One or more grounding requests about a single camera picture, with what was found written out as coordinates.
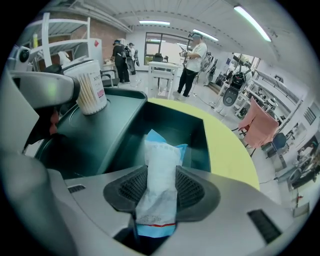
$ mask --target ceiling light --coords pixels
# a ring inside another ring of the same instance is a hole
[[[256,30],[258,30],[258,32],[261,34],[261,36],[264,38],[264,40],[271,42],[270,37],[267,35],[267,33],[263,30],[263,28],[258,24],[258,22],[255,21],[254,18],[252,18],[252,16],[247,13],[241,6],[235,6],[234,9],[240,13],[243,17],[246,18],[246,20],[248,22],[250,22]]]
[[[156,20],[140,20],[140,24],[158,24],[170,26],[170,22],[166,21],[156,21]]]
[[[203,35],[204,37],[210,38],[210,39],[212,39],[212,40],[214,40],[214,41],[219,41],[218,39],[216,39],[216,38],[213,37],[212,35],[203,33],[202,31],[199,31],[199,30],[194,29],[193,32],[199,33],[199,34]]]
[[[150,39],[148,40],[149,42],[155,42],[155,43],[160,43],[159,39]]]

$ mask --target pink towel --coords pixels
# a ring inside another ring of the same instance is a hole
[[[239,123],[238,128],[242,130],[244,127],[250,125],[244,141],[248,143],[250,147],[257,149],[268,142],[272,142],[279,124],[256,103],[253,97],[250,103],[250,109],[244,119]]]

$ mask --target person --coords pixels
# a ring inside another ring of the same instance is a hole
[[[114,47],[111,60],[114,61],[116,70],[118,71],[120,83],[129,84],[130,80],[128,66],[126,64],[126,58],[122,55],[124,46],[121,44],[120,40],[115,40],[113,46]]]
[[[192,88],[192,83],[196,77],[196,75],[201,70],[201,62],[205,58],[208,48],[207,45],[204,43],[204,38],[200,34],[193,34],[193,43],[195,47],[193,48],[192,52],[186,52],[185,55],[182,57],[187,57],[188,61],[183,69],[179,88],[177,91],[173,92],[173,95],[176,97],[177,100],[185,101],[188,97],[188,94]],[[181,95],[181,91],[185,86],[184,93]]]
[[[132,42],[129,43],[129,48],[131,51],[131,55],[132,55],[132,60],[133,60],[133,66],[134,66],[134,71],[131,71],[131,75],[135,75],[136,74],[136,59],[135,59],[135,52],[136,49],[134,48],[134,44]]]
[[[234,74],[234,71],[231,70],[231,71],[229,72],[229,74],[226,76],[225,81],[226,81],[227,84],[230,83],[230,79],[232,78],[233,74]]]
[[[312,150],[314,150],[315,146],[317,145],[317,143],[315,141],[313,141],[311,143],[310,146],[308,146],[306,149],[303,147],[300,149],[300,152],[299,152],[299,155],[298,155],[298,158],[305,158],[305,157],[308,157],[310,156]]]
[[[245,74],[244,86],[246,87],[250,86],[252,83],[252,77],[253,77],[252,71],[251,71],[251,63],[249,61],[246,61],[243,64],[243,66],[238,65],[233,73],[236,74],[238,72],[242,72],[243,74]]]

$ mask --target window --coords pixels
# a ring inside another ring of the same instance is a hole
[[[254,57],[253,62],[252,62],[252,68],[256,69],[259,65],[260,59],[257,57]]]
[[[250,55],[246,55],[246,54],[242,54],[242,56],[241,56],[241,60],[243,62],[250,62],[251,64],[253,63],[254,58],[255,57],[250,56]]]
[[[155,56],[160,53],[163,58],[168,57],[168,62],[179,65],[183,58],[179,56],[182,49],[188,48],[192,51],[192,46],[188,38],[183,38],[163,33],[146,33],[144,48],[144,65],[148,65]]]

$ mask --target vent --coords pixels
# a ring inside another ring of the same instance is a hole
[[[281,235],[279,229],[261,209],[250,211],[247,214],[267,244]]]
[[[175,173],[175,187],[177,190],[177,212],[196,205],[205,196],[203,186],[181,171]]]
[[[78,192],[80,190],[84,190],[86,187],[84,185],[75,185],[68,187],[69,192],[72,194],[74,192]]]
[[[140,172],[120,184],[118,193],[137,205],[147,189],[148,171]]]
[[[310,107],[306,109],[303,116],[308,121],[309,125],[312,125],[314,120],[316,120],[316,115],[314,114],[314,112],[311,110]]]

